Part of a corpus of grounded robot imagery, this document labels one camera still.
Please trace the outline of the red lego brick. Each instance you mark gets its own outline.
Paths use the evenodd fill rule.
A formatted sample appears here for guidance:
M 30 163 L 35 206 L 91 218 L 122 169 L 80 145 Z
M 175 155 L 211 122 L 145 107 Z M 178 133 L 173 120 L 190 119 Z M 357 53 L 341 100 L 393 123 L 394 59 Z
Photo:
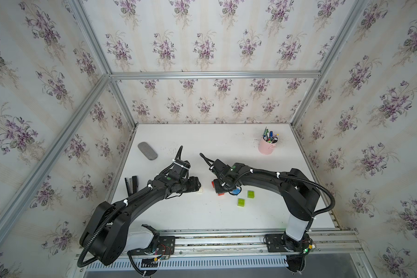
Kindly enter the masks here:
M 223 186 L 221 185 L 221 183 L 218 179 L 215 179 L 215 180 L 212 181 L 212 187 L 214 188 L 215 193 L 218 196 L 221 196 L 226 192 L 226 190 L 223 188 Z

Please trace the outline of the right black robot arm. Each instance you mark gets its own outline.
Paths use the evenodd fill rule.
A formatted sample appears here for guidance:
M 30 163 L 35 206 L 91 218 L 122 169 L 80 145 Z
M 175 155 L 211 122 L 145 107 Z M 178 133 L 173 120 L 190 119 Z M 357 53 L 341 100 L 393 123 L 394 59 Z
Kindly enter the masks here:
M 254 186 L 281 195 L 290 212 L 284 234 L 295 242 L 303 241 L 317 215 L 328 213 L 335 207 L 333 194 L 309 180 L 298 169 L 278 172 L 243 163 L 229 166 L 219 159 L 206 159 L 206 163 L 216 176 L 213 181 L 216 193 L 232 193 L 241 186 Z

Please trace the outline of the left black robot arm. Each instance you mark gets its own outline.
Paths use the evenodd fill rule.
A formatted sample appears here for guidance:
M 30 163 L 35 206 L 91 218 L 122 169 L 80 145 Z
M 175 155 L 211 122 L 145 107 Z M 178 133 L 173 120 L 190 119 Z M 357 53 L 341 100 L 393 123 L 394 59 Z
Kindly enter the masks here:
M 175 159 L 142 190 L 113 204 L 100 203 L 80 238 L 83 250 L 77 266 L 83 268 L 95 261 L 112 264 L 124 252 L 130 225 L 138 216 L 174 193 L 199 191 L 199 179 L 189 175 L 190 167 L 188 161 Z

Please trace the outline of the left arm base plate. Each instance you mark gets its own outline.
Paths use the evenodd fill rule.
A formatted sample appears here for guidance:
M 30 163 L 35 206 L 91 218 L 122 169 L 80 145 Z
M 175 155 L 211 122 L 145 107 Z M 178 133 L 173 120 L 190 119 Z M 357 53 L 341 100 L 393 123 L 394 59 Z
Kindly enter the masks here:
M 152 242 L 144 249 L 130 250 L 132 256 L 155 256 L 159 259 L 169 259 L 174 254 L 176 245 L 175 236 L 154 237 Z

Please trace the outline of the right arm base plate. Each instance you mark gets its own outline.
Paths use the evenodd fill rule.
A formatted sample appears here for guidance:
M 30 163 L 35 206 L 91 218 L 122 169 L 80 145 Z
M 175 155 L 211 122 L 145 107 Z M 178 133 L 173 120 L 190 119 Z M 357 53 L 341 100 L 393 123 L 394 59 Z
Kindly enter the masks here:
M 302 255 L 310 252 L 313 240 L 308 234 L 304 234 L 300 241 L 296 241 L 283 234 L 267 234 L 263 239 L 269 253 L 290 252 L 295 255 Z

